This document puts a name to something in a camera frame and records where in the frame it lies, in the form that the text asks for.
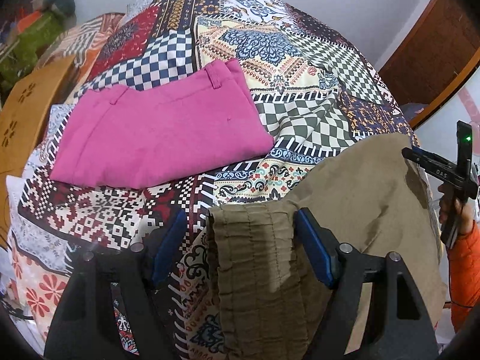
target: patterned bedspread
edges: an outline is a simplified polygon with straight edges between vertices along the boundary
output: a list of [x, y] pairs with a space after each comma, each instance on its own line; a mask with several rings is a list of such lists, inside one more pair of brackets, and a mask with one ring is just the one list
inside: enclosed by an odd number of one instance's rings
[[[69, 42], [49, 50], [50, 58], [69, 50], [93, 57], [81, 63], [84, 77], [69, 96], [71, 105], [52, 109], [46, 140], [25, 170], [18, 225], [9, 238], [18, 296], [46, 338], [72, 253], [92, 245], [127, 248], [180, 207], [188, 229], [169, 282], [156, 294], [158, 312], [183, 359], [221, 359], [223, 336], [208, 286], [207, 209], [280, 199], [318, 162], [369, 135], [397, 131], [416, 139], [362, 54], [335, 30], [280, 0], [152, 0], [117, 28], [120, 17], [104, 15], [74, 28]], [[92, 46], [93, 39], [102, 46]], [[82, 188], [49, 179], [71, 109], [87, 89], [120, 83], [148, 90], [181, 80], [211, 60], [231, 58], [241, 62], [260, 120], [275, 137], [265, 157], [145, 190]], [[114, 303], [124, 347], [135, 352], [121, 299]]]

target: metal screw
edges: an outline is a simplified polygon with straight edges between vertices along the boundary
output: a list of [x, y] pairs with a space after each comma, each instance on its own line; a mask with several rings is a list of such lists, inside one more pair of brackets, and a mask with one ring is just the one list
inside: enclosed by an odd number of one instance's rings
[[344, 242], [343, 244], [340, 244], [340, 250], [344, 253], [351, 253], [353, 250], [353, 246]]
[[93, 259], [93, 252], [91, 251], [86, 251], [84, 254], [83, 254], [83, 260], [84, 261], [90, 261]]
[[402, 256], [400, 256], [396, 251], [390, 252], [388, 256], [393, 261], [400, 261], [402, 259]]
[[135, 244], [132, 244], [130, 246], [130, 250], [132, 252], [138, 253], [143, 250], [143, 244], [141, 242], [135, 242]]

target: pink pants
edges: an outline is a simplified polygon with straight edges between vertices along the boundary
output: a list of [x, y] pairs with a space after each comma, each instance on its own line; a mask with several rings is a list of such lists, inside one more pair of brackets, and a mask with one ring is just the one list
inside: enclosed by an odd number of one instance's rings
[[238, 61], [217, 60], [147, 91], [88, 90], [71, 113], [50, 178], [140, 189], [264, 155], [273, 144]]

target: orange sleeve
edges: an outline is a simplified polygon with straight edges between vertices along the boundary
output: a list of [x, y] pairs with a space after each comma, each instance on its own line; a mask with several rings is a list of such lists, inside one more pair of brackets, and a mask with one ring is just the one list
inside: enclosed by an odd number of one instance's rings
[[480, 298], [480, 231], [474, 222], [468, 235], [460, 235], [448, 252], [450, 269], [450, 296], [452, 298], [452, 324], [457, 332], [470, 310], [460, 307], [474, 306]]

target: belt loop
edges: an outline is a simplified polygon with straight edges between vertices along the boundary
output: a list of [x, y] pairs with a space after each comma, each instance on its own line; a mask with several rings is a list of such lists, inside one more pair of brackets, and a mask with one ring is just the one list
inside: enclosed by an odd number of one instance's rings
[[212, 63], [205, 65], [205, 71], [207, 72], [208, 78], [212, 83], [213, 89], [218, 89], [222, 86], [222, 82], [220, 81], [218, 74], [215, 73], [215, 69], [212, 66]]

